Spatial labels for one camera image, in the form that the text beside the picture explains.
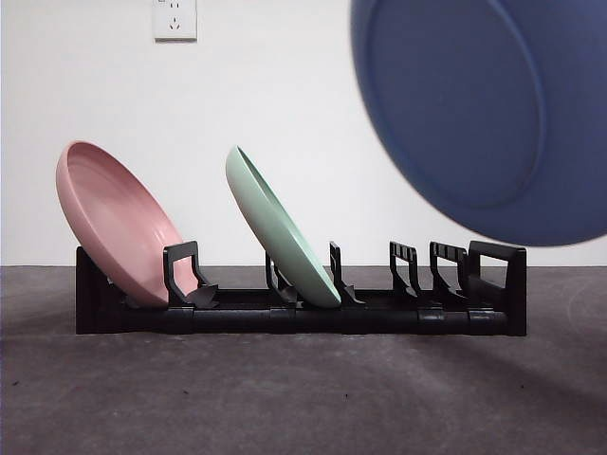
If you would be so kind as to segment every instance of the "pink plate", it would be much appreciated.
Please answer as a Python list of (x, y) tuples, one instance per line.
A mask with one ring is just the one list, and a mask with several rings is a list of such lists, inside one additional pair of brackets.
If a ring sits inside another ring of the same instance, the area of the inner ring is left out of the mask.
[[(87, 142), (67, 146), (57, 164), (65, 218), (93, 262), (139, 306), (165, 307), (162, 251), (181, 236), (143, 185), (114, 157)], [(189, 260), (175, 264), (184, 294), (197, 287)]]

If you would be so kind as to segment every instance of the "dish rack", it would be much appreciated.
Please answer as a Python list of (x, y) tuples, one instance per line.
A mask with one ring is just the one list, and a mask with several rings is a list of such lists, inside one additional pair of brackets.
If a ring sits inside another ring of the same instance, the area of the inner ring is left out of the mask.
[[(330, 243), (331, 271), (341, 307), (325, 309), (304, 301), (266, 254), (264, 289), (223, 289), (200, 271), (197, 242), (166, 246), (164, 309), (137, 308), (136, 303), (77, 248), (76, 332), (191, 333), (339, 333), (526, 335), (526, 250), (470, 242), (469, 250), (430, 243), (432, 289), (417, 278), (415, 248), (390, 243), (392, 289), (355, 289), (343, 281), (340, 248)], [(481, 278), (481, 256), (507, 262), (504, 287)], [(174, 263), (190, 258), (198, 288), (184, 295), (174, 278)], [(448, 285), (438, 258), (457, 264), (459, 289)], [(408, 264), (403, 276), (396, 262)]]

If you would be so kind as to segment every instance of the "blurry blue plate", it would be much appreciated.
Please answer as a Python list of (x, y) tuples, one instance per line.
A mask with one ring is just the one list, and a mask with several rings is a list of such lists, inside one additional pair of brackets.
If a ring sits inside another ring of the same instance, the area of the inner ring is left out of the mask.
[(354, 0), (392, 160), (463, 226), (522, 245), (607, 232), (607, 1)]

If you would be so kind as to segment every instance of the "white wall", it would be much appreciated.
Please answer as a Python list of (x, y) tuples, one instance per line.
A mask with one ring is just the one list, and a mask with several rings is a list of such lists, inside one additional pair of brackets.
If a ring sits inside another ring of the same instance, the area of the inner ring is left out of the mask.
[[(79, 138), (151, 190), (205, 264), (260, 264), (224, 159), (256, 162), (310, 243), (386, 264), (395, 239), (465, 246), (479, 235), (395, 170), (366, 117), (348, 0), (198, 0), (196, 44), (156, 44), (151, 0), (2, 2), (2, 263), (74, 264), (54, 187)], [(530, 264), (607, 264), (607, 238), (530, 248)]]

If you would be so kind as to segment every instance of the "plate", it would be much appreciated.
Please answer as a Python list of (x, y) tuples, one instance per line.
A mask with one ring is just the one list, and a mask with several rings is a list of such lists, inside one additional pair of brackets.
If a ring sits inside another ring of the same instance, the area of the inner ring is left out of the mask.
[[(139, 306), (166, 307), (163, 249), (183, 240), (152, 194), (88, 142), (67, 146), (56, 183), (65, 218), (97, 267)], [(175, 280), (186, 295), (196, 289), (188, 260), (175, 263)]]
[(274, 263), (306, 301), (340, 306), (338, 290), (266, 180), (239, 147), (226, 160), (226, 177), (238, 208)]
[(607, 232), (607, 2), (354, 0), (367, 112), (419, 193), (519, 245)]

